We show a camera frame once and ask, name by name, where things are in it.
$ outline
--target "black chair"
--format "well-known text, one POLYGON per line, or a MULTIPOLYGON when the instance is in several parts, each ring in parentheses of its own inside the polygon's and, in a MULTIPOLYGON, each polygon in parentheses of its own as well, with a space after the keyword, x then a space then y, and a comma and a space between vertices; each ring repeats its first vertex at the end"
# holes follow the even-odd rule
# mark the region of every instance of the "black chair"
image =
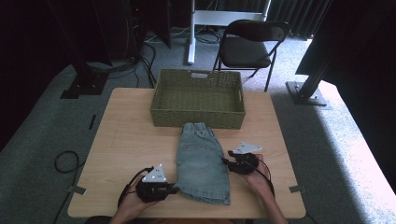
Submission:
POLYGON ((219 44, 213 70, 255 70, 254 77, 261 68, 270 66, 264 91, 267 91, 276 59, 276 49, 290 32, 290 26, 284 21, 250 21, 231 22, 224 31, 219 44), (274 41, 270 50, 264 45, 274 41))

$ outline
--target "wooden table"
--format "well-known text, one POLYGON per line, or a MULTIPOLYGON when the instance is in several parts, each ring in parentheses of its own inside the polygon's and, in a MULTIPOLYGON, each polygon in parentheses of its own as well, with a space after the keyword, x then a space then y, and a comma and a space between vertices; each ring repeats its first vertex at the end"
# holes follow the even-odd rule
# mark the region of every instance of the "wooden table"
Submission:
MULTIPOLYGON (((99 130, 78 185, 85 195, 74 194, 68 214, 71 217, 113 216, 125 185, 146 167, 163 165, 169 183, 177 182, 176 155, 181 128, 154 127, 149 106, 152 89, 115 89, 108 102, 99 130)), ((288 151, 270 98, 265 92, 244 92, 246 116, 240 130, 214 129, 227 150, 241 142, 262 146, 264 161, 271 169, 276 200, 285 217, 305 215, 299 192, 290 193, 297 182, 288 151)), ((198 203, 181 194, 169 195, 140 217, 266 217, 259 200, 245 181, 229 174, 231 205, 198 203)))

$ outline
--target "gray carpet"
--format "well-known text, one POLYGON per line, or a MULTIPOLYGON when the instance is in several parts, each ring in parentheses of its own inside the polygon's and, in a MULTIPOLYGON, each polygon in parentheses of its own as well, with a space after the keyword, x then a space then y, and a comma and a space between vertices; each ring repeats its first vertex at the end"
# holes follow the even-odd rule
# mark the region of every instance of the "gray carpet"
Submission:
MULTIPOLYGON (((320 84, 319 90, 329 103, 326 107, 295 105, 288 94, 286 81, 306 79, 294 73, 308 44, 290 37, 280 46, 269 87, 297 181, 306 189, 302 195, 307 215, 291 219, 290 223, 396 223, 395 194, 336 87, 320 84)), ((197 42, 195 64, 188 65, 187 39, 174 38, 171 49, 157 39, 152 39, 150 45, 156 49, 152 66, 155 76, 161 68, 211 70, 219 47, 197 42)), ((153 56, 147 46, 142 54, 149 60, 153 56)), ((266 74, 267 70, 262 69, 249 79, 249 73, 242 72, 244 90, 263 91, 266 74)), ((68 66, 52 80, 0 154, 2 224, 52 223, 67 195, 65 189, 73 180, 72 173, 55 170, 56 156, 73 150, 80 162, 85 161, 112 90, 149 87, 145 66, 139 63, 135 70, 110 74, 101 95, 60 99, 75 75, 73 67, 68 66), (96 118, 92 125, 93 115, 96 118)), ((74 158, 62 157, 59 166, 73 168, 74 158)), ((85 218, 67 215, 68 204, 57 223, 84 223, 85 218)))

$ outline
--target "light stand base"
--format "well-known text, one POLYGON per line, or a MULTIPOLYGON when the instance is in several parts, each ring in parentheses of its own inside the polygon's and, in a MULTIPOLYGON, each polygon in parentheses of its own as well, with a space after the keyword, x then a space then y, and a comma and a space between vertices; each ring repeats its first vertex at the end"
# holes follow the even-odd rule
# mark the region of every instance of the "light stand base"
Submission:
POLYGON ((296 105, 321 105, 321 106, 328 105, 328 103, 320 93, 319 89, 317 89, 315 93, 309 98, 300 97, 298 93, 303 85, 304 85, 303 82, 294 82, 294 81, 286 82, 286 86, 288 87, 289 93, 296 105))

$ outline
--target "denim pocket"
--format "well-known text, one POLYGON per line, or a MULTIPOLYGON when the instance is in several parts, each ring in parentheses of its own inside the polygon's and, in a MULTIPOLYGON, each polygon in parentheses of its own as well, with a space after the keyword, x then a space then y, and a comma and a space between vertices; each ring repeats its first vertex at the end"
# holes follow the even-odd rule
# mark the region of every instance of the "denim pocket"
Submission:
POLYGON ((209 151, 206 145, 182 144, 180 146, 179 161, 184 167, 191 169, 205 169, 209 164, 209 151))

